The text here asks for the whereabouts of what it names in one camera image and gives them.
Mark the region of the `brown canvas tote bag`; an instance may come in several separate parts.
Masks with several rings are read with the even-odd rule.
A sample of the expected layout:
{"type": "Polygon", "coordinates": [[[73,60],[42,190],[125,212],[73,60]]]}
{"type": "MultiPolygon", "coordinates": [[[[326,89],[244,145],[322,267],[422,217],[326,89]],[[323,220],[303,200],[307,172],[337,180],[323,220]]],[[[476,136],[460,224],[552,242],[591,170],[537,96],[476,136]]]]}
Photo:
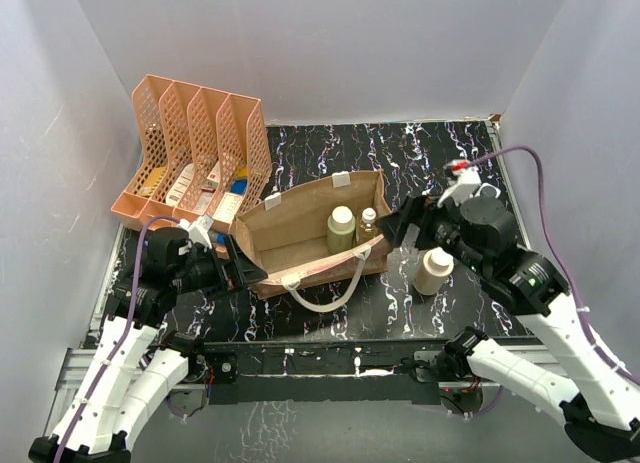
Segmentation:
{"type": "Polygon", "coordinates": [[[345,305],[364,275],[388,269],[390,243],[382,234],[332,254],[327,245],[328,220],[338,206],[359,218],[372,208],[378,217],[391,213],[384,197],[381,170],[338,172],[271,196],[238,215],[232,234],[240,249],[267,273],[251,286],[260,298],[290,294],[303,307],[327,313],[345,305]],[[343,295],[323,305],[304,299],[299,291],[349,280],[343,295]]]}

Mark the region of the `white bottle with black cap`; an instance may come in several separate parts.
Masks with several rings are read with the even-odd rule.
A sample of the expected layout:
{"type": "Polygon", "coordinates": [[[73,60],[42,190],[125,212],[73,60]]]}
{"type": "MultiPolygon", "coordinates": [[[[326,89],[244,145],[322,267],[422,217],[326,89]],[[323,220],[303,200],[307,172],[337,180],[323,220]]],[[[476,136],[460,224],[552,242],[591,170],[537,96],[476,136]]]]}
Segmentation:
{"type": "Polygon", "coordinates": [[[501,191],[499,188],[489,184],[483,183],[478,191],[478,195],[482,197],[498,199],[500,197],[501,191]]]}

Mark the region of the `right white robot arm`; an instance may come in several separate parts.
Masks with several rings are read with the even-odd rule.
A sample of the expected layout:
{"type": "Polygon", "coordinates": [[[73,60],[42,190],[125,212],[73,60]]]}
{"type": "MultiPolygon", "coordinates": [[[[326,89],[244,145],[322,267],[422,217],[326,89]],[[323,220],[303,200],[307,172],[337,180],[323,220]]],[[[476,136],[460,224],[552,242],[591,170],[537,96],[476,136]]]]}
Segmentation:
{"type": "Polygon", "coordinates": [[[441,370],[466,380],[492,380],[550,415],[583,453],[599,462],[639,455],[639,386],[607,365],[603,344],[590,342],[580,325],[574,296],[546,258],[518,242],[515,216],[495,198],[472,197],[437,204],[409,197],[377,226],[397,247],[409,225],[419,249],[439,247],[475,273],[482,290],[545,345],[564,370],[559,376],[517,356],[485,333],[466,327],[437,357],[441,370]]]}

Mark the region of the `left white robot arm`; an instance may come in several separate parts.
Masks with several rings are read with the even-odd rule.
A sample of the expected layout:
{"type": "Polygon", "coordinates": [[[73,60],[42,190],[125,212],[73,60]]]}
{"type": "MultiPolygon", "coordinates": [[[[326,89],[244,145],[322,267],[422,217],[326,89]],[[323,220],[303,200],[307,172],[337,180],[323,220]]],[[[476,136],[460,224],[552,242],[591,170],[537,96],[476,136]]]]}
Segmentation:
{"type": "Polygon", "coordinates": [[[266,272],[225,236],[221,258],[205,231],[190,224],[143,227],[132,271],[114,287],[98,347],[66,413],[36,438],[32,462],[128,462],[150,417],[181,381],[206,370],[200,342],[172,334],[154,341],[179,296],[209,289],[228,296],[266,272]]]}

